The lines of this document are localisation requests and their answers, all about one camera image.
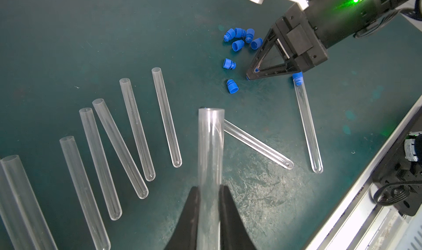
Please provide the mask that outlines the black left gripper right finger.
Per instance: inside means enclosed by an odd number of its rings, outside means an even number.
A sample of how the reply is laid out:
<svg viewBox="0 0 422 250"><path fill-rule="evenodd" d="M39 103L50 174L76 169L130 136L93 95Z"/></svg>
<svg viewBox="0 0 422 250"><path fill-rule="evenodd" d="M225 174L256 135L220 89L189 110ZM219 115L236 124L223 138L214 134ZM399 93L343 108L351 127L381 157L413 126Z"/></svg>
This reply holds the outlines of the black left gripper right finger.
<svg viewBox="0 0 422 250"><path fill-rule="evenodd" d="M222 250L256 250L228 186L219 189L220 246Z"/></svg>

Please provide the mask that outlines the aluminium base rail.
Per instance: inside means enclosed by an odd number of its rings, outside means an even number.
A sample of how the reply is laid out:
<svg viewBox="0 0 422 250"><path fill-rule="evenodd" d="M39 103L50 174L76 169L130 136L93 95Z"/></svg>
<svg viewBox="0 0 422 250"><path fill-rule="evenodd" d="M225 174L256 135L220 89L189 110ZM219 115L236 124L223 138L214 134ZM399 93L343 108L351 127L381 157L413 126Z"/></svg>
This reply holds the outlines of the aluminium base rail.
<svg viewBox="0 0 422 250"><path fill-rule="evenodd" d="M418 99L307 250L422 247L422 101Z"/></svg>

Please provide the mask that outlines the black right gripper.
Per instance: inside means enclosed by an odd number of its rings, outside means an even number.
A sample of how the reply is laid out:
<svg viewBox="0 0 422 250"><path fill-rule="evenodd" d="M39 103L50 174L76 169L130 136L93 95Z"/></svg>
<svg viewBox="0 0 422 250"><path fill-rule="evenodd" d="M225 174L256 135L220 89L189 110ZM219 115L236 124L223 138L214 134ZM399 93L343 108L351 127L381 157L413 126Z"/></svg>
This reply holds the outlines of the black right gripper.
<svg viewBox="0 0 422 250"><path fill-rule="evenodd" d="M365 38L399 14L420 21L422 0L307 0L276 21L247 68L247 80L306 72L349 36Z"/></svg>

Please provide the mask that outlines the blue stopper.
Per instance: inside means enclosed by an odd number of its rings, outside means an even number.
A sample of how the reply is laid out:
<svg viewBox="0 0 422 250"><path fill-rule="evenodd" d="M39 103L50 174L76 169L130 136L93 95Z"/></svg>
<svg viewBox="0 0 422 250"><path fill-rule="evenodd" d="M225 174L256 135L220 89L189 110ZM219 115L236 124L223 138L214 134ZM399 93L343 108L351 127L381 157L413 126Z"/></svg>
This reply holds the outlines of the blue stopper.
<svg viewBox="0 0 422 250"><path fill-rule="evenodd" d="M257 38L250 43L250 47L253 50L258 50L263 44L262 38Z"/></svg>
<svg viewBox="0 0 422 250"><path fill-rule="evenodd" d="M237 64L228 58L226 58L223 62L223 68L227 70L234 70L236 66Z"/></svg>
<svg viewBox="0 0 422 250"><path fill-rule="evenodd" d="M235 38L237 39L243 39L246 36L247 31L242 28L235 28Z"/></svg>
<svg viewBox="0 0 422 250"><path fill-rule="evenodd" d="M238 88L238 86L237 86L237 84L235 83L235 81L234 80L232 80L232 79L229 79L227 82L226 82L226 85L227 85L227 90L228 90L228 92L230 93L230 94L235 94L236 92L238 92L238 90L239 90L239 88Z"/></svg>
<svg viewBox="0 0 422 250"><path fill-rule="evenodd" d="M231 28L224 34L223 40L224 42L229 42L232 39L234 39L235 36L236 36L236 32L233 28Z"/></svg>
<svg viewBox="0 0 422 250"><path fill-rule="evenodd" d="M246 35L245 35L245 43L250 44L255 36L255 30L254 29L247 29Z"/></svg>
<svg viewBox="0 0 422 250"><path fill-rule="evenodd" d="M243 40L234 41L231 45L234 52L238 52L242 48L244 48L245 42Z"/></svg>

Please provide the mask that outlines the test tube with blue stopper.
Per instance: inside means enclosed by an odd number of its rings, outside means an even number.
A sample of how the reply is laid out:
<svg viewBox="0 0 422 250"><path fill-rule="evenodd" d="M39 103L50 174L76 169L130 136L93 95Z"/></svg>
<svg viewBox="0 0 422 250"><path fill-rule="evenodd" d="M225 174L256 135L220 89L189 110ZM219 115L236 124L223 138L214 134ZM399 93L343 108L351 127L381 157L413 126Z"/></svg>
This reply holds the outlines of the test tube with blue stopper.
<svg viewBox="0 0 422 250"><path fill-rule="evenodd" d="M149 190L127 148L126 143L123 140L105 100L103 98L98 98L95 99L92 104L127 174L127 177L137 194L137 197L139 199L145 199L149 195Z"/></svg>
<svg viewBox="0 0 422 250"><path fill-rule="evenodd" d="M267 157L274 163L282 166L283 168L287 170L293 169L293 161L291 161L289 158L276 151L275 149L271 148L270 146L266 145L265 143L261 142L254 136L235 126L228 120L224 121L224 131L227 132L229 135L233 136L235 139L249 146L253 150Z"/></svg>
<svg viewBox="0 0 422 250"><path fill-rule="evenodd" d="M220 249L219 189L224 152L223 109L198 110L198 250Z"/></svg>
<svg viewBox="0 0 422 250"><path fill-rule="evenodd" d="M57 245L47 225L33 188L18 155L1 159L12 193L32 239L33 250L56 250Z"/></svg>
<svg viewBox="0 0 422 250"><path fill-rule="evenodd" d="M306 87L302 72L292 75L298 107L302 119L304 134L306 137L307 149L313 172L321 174L323 163L320 155L318 140L315 132L311 109L307 97Z"/></svg>
<svg viewBox="0 0 422 250"><path fill-rule="evenodd" d="M160 113L166 133L167 143L169 147L171 162L173 167L180 168L182 166L182 157L179 149L179 143L174 127L171 109L169 105L166 86L163 79L162 70L159 67L152 69L152 76L159 103Z"/></svg>
<svg viewBox="0 0 422 250"><path fill-rule="evenodd" d="M11 187L1 169L1 218L15 250L33 250L34 245L17 206Z"/></svg>
<svg viewBox="0 0 422 250"><path fill-rule="evenodd" d="M115 189L93 110L89 107L82 108L79 110L79 114L109 217L111 220L116 221L122 216L123 211Z"/></svg>
<svg viewBox="0 0 422 250"><path fill-rule="evenodd" d="M156 171L148 148L148 143L138 111L133 87L129 78L122 78L120 79L119 83L145 179L148 182L151 182L156 178Z"/></svg>
<svg viewBox="0 0 422 250"><path fill-rule="evenodd" d="M73 136L67 136L61 138L59 143L78 195L91 238L95 245L95 249L109 250L111 249L111 242L93 195L75 138Z"/></svg>

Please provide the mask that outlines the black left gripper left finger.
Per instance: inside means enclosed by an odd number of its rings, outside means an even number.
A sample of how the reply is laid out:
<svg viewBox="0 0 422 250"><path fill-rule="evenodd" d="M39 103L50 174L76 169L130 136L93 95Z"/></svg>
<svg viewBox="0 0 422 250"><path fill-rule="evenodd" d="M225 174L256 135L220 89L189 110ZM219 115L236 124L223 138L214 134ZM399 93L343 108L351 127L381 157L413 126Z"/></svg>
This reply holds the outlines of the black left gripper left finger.
<svg viewBox="0 0 422 250"><path fill-rule="evenodd" d="M191 188L175 230L165 250L195 250L200 210L200 192L197 186Z"/></svg>

